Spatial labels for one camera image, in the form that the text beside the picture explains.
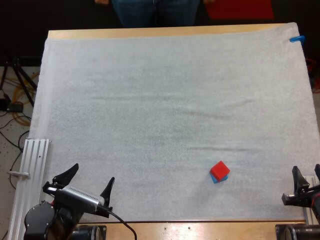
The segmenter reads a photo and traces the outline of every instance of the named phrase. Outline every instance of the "red cube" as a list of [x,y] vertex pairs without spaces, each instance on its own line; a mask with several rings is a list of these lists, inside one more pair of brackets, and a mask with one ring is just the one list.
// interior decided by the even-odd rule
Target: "red cube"
[[216,180],[218,180],[218,182],[227,176],[229,172],[229,168],[224,164],[223,161],[218,162],[210,170],[210,173],[215,177]]

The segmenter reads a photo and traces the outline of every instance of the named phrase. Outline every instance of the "table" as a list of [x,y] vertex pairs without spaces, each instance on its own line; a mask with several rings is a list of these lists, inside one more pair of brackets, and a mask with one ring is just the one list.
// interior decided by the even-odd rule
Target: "table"
[[[197,27],[127,28],[52,30],[50,39],[103,39],[128,37],[185,36],[253,32],[282,24],[248,24]],[[297,224],[304,221],[233,221],[233,222],[138,222],[130,225],[140,240],[166,239],[276,239],[275,224]],[[132,233],[120,223],[108,223],[107,239],[133,239]]]

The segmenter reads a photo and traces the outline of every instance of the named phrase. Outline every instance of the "blue clip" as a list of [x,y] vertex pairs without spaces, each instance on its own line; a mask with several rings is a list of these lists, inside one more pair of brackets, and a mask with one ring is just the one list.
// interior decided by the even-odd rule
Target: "blue clip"
[[296,42],[296,41],[300,41],[301,44],[304,44],[305,40],[306,40],[306,37],[303,36],[303,35],[301,35],[301,36],[295,36],[295,37],[290,38],[290,42],[291,42],[291,43],[294,43],[294,42]]

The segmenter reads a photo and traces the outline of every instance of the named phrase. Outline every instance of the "jeans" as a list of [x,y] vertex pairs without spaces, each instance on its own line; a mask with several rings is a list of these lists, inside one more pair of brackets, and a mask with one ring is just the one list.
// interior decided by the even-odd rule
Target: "jeans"
[[112,0],[125,28],[183,27],[195,23],[200,0]]

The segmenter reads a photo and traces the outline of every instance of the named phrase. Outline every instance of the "black cable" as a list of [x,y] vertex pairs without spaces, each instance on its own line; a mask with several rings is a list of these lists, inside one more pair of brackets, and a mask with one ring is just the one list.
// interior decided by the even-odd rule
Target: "black cable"
[[0,134],[5,138],[5,140],[7,140],[12,146],[18,148],[21,151],[21,148],[17,145],[15,145],[12,141],[10,141],[10,139],[8,139],[1,131]]
[[29,130],[28,130],[28,131],[25,131],[24,133],[22,133],[22,134],[19,136],[19,139],[18,139],[18,148],[21,149],[21,151],[23,150],[23,148],[20,147],[20,140],[21,140],[22,136],[25,135],[25,134],[27,134],[27,133],[29,133]]
[[27,118],[27,119],[31,119],[31,117],[27,116],[27,115],[22,115],[22,116],[16,116],[14,118],[12,118],[10,121],[8,121],[4,126],[0,127],[0,129],[4,129],[6,126],[8,126],[9,123],[11,123],[13,120],[16,120],[18,118]]
[[130,227],[125,221],[123,221],[118,215],[116,215],[114,212],[110,211],[107,207],[104,207],[102,205],[98,205],[96,207],[96,210],[99,211],[100,213],[104,213],[105,215],[102,215],[103,217],[106,217],[108,214],[114,216],[116,219],[118,219],[123,225],[125,225],[128,229],[131,230],[131,232],[133,232],[134,235],[134,240],[137,240],[137,233],[136,231]]
[[25,113],[24,112],[21,112],[27,119],[29,119],[29,120],[31,120],[31,117],[29,117],[29,116],[27,116],[27,115],[25,115]]
[[[20,155],[22,154],[22,151],[19,152],[18,156],[15,158],[14,162],[11,165],[11,168],[9,169],[9,171],[12,171],[12,169],[14,168],[14,165],[16,164],[17,160],[19,159]],[[16,187],[13,185],[13,183],[11,182],[11,174],[9,175],[9,182],[11,184],[11,186],[16,189]]]
[[4,236],[2,237],[2,239],[1,239],[1,240],[4,240],[4,239],[5,239],[5,237],[7,236],[7,234],[8,234],[8,231],[6,231],[6,232],[5,232],[5,234],[4,234]]

